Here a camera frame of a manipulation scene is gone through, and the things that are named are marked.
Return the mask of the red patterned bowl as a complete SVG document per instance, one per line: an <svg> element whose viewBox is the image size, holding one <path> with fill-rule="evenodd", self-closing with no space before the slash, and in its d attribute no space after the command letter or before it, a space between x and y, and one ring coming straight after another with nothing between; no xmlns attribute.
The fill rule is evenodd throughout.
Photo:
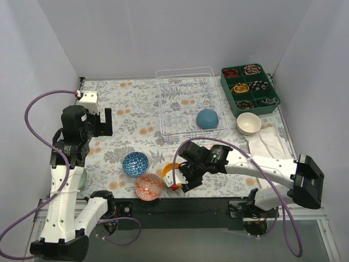
<svg viewBox="0 0 349 262"><path fill-rule="evenodd" d="M157 199L163 191L163 181L156 174L141 175L135 183L135 193L143 201Z"/></svg>

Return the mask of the green compartment tray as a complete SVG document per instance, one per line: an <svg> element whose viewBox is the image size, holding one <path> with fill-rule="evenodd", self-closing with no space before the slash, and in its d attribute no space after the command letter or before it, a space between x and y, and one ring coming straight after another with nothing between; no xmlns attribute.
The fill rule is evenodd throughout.
<svg viewBox="0 0 349 262"><path fill-rule="evenodd" d="M234 117L245 112L271 114L281 103L267 73L258 63L222 68L220 82Z"/></svg>

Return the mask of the dark blue bowl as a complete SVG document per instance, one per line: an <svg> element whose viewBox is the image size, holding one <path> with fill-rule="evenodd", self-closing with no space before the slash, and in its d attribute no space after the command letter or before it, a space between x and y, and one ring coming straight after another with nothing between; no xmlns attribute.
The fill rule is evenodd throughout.
<svg viewBox="0 0 349 262"><path fill-rule="evenodd" d="M216 129L219 124L219 118L214 110L203 109L196 116L196 124L204 130Z"/></svg>

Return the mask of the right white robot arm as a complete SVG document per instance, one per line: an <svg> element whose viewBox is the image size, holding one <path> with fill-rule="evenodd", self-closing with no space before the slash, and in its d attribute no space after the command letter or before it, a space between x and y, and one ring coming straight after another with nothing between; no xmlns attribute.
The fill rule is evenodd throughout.
<svg viewBox="0 0 349 262"><path fill-rule="evenodd" d="M322 205L324 173L308 155L298 159L251 156L239 147L217 140L210 149L197 145L193 139L183 142L175 153L185 159L169 176L173 189L188 192L202 184L206 173L247 175L263 178L268 188L253 189L249 196L230 209L241 217L259 217L279 206L288 210L289 204L317 210Z"/></svg>

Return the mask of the yellow bowl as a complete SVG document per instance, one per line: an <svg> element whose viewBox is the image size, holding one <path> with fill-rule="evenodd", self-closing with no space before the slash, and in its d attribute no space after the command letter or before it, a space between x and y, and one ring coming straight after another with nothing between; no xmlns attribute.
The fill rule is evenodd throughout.
<svg viewBox="0 0 349 262"><path fill-rule="evenodd" d="M179 169L179 163L175 163L174 165L173 163L168 163L161 172L161 178L168 187L171 187L173 185L173 169L175 169L175 172L177 172L177 169Z"/></svg>

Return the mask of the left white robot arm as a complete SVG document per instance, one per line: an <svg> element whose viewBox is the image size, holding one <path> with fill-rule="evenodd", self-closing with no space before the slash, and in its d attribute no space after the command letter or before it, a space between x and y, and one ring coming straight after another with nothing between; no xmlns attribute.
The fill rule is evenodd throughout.
<svg viewBox="0 0 349 262"><path fill-rule="evenodd" d="M112 110L106 108L105 122L82 105L68 106L61 115L62 127L52 138L51 202L40 238L30 253L46 260L83 261L89 235L101 217L111 218L116 205L107 190L94 192L86 207L75 216L79 181L85 170L89 142L93 137L112 136Z"/></svg>

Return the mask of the blue patterned bowl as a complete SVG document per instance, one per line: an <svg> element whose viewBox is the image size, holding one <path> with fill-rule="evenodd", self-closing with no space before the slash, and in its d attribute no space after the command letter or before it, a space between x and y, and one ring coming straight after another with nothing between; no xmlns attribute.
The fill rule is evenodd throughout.
<svg viewBox="0 0 349 262"><path fill-rule="evenodd" d="M128 154L122 163L123 171L129 177L140 177L145 174L149 167L149 160L142 152L132 152Z"/></svg>

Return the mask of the white wire dish rack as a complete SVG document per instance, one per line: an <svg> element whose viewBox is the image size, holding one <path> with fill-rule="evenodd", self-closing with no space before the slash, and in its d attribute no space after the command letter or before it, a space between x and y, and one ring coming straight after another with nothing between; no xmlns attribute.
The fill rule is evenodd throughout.
<svg viewBox="0 0 349 262"><path fill-rule="evenodd" d="M218 82L211 67L158 70L160 134L166 144L193 137L217 138L227 127ZM202 110L217 114L218 125L203 129L197 124Z"/></svg>

